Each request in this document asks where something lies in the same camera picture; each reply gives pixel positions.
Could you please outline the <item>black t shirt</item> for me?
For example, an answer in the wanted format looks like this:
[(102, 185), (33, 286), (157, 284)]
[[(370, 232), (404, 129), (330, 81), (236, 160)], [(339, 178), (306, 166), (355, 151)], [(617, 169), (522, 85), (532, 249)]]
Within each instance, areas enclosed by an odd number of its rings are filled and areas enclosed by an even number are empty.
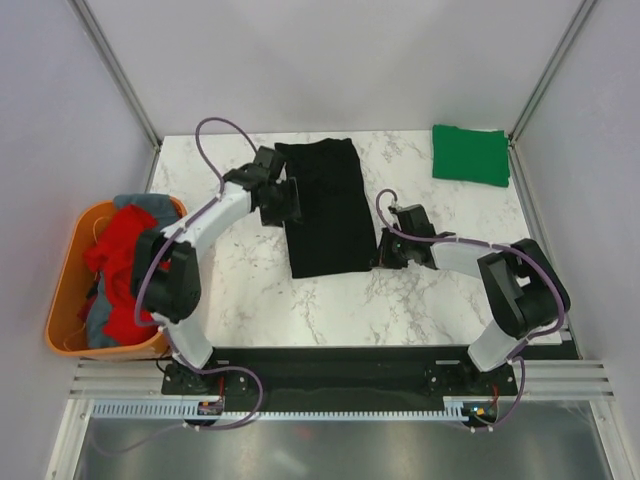
[(277, 143), (275, 150), (298, 186), (301, 219), (285, 224), (292, 277), (369, 271), (376, 233), (352, 140)]

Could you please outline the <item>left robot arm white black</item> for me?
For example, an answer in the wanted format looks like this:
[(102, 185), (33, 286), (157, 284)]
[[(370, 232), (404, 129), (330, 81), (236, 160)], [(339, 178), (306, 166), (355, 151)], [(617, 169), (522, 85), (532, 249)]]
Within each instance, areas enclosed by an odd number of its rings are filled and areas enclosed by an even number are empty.
[(216, 240), (239, 220), (258, 211), (261, 224), (282, 228), (301, 219), (295, 178), (282, 180), (285, 156), (271, 148), (257, 150), (254, 161), (228, 171), (221, 191), (209, 202), (161, 230), (146, 230), (135, 245), (130, 281), (134, 320), (147, 311), (167, 338), (176, 360), (185, 365), (185, 382), (208, 393), (219, 382), (209, 363), (214, 347), (195, 311), (202, 296), (199, 261)]

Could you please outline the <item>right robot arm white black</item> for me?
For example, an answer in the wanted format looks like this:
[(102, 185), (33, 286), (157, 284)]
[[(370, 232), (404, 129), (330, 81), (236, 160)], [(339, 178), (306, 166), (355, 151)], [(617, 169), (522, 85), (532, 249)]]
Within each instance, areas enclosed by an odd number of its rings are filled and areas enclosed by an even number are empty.
[(452, 271), (482, 282), (492, 320), (467, 348), (458, 381), (467, 392), (483, 392), (496, 368), (514, 359), (532, 339), (559, 330), (571, 308), (569, 294), (539, 244), (530, 238), (512, 244), (463, 239), (438, 233), (421, 205), (389, 207), (374, 265), (403, 269), (414, 263)]

